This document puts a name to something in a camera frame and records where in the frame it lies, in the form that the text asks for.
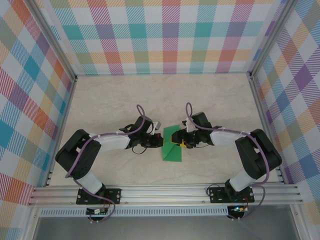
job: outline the floor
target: floor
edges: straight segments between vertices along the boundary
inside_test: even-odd
[[[252,131],[262,128],[256,105],[244,73],[81,76],[76,85],[62,136],[63,145],[78,129],[89,133],[114,132],[134,123],[136,104],[163,127],[181,124],[185,104],[194,113],[204,112],[214,125]],[[162,160],[160,148],[142,155],[112,150],[98,156],[91,168],[107,185],[224,183],[242,164],[236,149],[208,146],[182,149],[182,162]],[[55,164],[50,185],[73,185],[65,170]],[[275,171],[270,182],[277,182]]]

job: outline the checkered wall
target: checkered wall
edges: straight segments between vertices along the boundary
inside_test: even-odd
[[[77,72],[97,75],[247,72],[280,0],[38,2]]]
[[[0,0],[0,239],[18,239],[72,82],[23,0]]]
[[[35,2],[38,4],[38,6],[39,6],[44,18],[46,19],[48,25],[51,27],[51,30],[52,30],[56,40],[58,41],[59,45],[61,46],[61,49],[64,52],[66,58],[68,59],[73,71],[75,73],[78,73],[78,70],[75,66],[74,60],[72,59],[70,53],[68,52],[67,47],[64,44],[64,41],[62,41],[62,38],[61,38],[60,34],[58,33],[56,26],[54,25],[53,21],[49,17],[47,9],[45,9],[45,6],[43,4],[43,0],[35,0]]]
[[[269,27],[268,27],[268,29],[266,30],[266,32],[265,32],[265,34],[264,34],[264,36],[263,36],[262,41],[261,41],[260,44],[259,44],[258,50],[255,52],[255,55],[254,55],[254,57],[253,57],[253,61],[252,61],[251,64],[250,64],[250,67],[249,67],[249,69],[248,69],[248,72],[251,72],[252,69],[254,68],[254,66],[255,66],[255,64],[256,64],[256,62],[257,62],[257,59],[258,59],[258,57],[259,57],[262,49],[263,49],[264,46],[266,45],[266,42],[267,42],[267,40],[268,40],[268,38],[269,38],[269,35],[270,35],[271,31],[274,29],[274,27],[275,27],[275,25],[276,25],[276,22],[277,22],[278,18],[280,17],[281,12],[282,12],[282,10],[284,9],[284,6],[285,6],[285,4],[287,3],[287,1],[288,1],[288,0],[281,0],[281,3],[280,3],[280,5],[278,6],[278,8],[277,8],[277,10],[276,10],[276,12],[275,12],[275,14],[274,14],[274,16],[273,16],[273,18],[272,18],[272,20],[271,20],[271,22],[270,22]]]
[[[300,0],[255,79],[290,183],[320,239],[320,0]]]

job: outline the metal bracket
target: metal bracket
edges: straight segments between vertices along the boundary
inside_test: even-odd
[[[121,199],[121,189],[120,188],[106,188],[104,189],[102,196],[106,199],[110,199],[114,204],[120,204]],[[86,193],[83,189],[79,189],[78,195],[76,198],[77,205],[103,205],[105,201],[97,197],[91,196]]]
[[[254,203],[255,197],[251,187],[247,187],[243,190],[241,194],[236,196],[234,200],[230,200],[224,187],[210,187],[209,188],[210,203],[219,204],[219,203]]]

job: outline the metal rail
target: metal rail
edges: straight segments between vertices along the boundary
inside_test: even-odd
[[[254,76],[250,76],[249,74],[247,76],[248,76],[249,85],[252,91],[252,95],[256,104],[256,108],[258,110],[260,120],[263,126],[263,130],[265,131],[269,139],[272,141],[272,143],[275,144],[271,134],[270,126],[267,121],[266,113],[263,110],[262,100],[257,91],[256,83],[254,81]],[[281,177],[283,179],[283,182],[285,184],[288,184],[289,181],[285,174],[283,165],[280,165],[279,169],[280,169],[280,172],[278,172],[278,177]],[[300,238],[303,240],[311,240],[311,237],[306,225],[306,222],[308,222],[308,220],[305,217],[305,211],[303,210],[302,206],[300,204],[290,204],[290,208],[291,208],[292,217],[295,222]]]
[[[289,19],[292,11],[295,9],[296,5],[298,3],[298,0],[288,0],[283,7],[283,10],[278,18],[278,20],[275,23],[275,26],[273,27],[267,42],[265,43],[260,55],[258,56],[258,59],[255,62],[255,65],[252,68],[252,75],[256,76],[257,72],[261,68],[261,66],[264,64],[268,54],[270,53],[271,48],[273,47],[274,43],[277,41],[282,29],[284,28],[287,20]]]
[[[62,50],[58,40],[56,39],[54,33],[51,30],[46,18],[42,14],[41,10],[37,3],[34,0],[24,0],[25,5],[28,7],[29,11],[31,12],[32,16],[36,20],[36,23],[39,25],[41,32],[46,37],[49,45],[54,50],[57,58],[59,59],[60,63],[62,64],[65,72],[68,76],[73,80],[76,81],[77,73],[71,67],[71,64],[65,55],[64,51]]]
[[[145,185],[145,186],[106,186],[121,188],[120,206],[128,207],[167,207],[167,206],[232,206],[236,203],[210,203],[206,189],[210,184],[181,184],[181,185]],[[294,184],[266,183],[264,205],[301,204],[303,200],[298,187]],[[79,207],[76,205],[77,186],[48,186],[35,188],[31,197],[30,207]],[[253,188],[257,205],[263,190]]]

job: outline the green cloth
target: green cloth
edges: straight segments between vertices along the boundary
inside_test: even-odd
[[[171,142],[171,135],[180,130],[179,125],[165,127],[163,129],[164,144],[162,146],[162,159],[169,162],[182,162],[182,149]]]

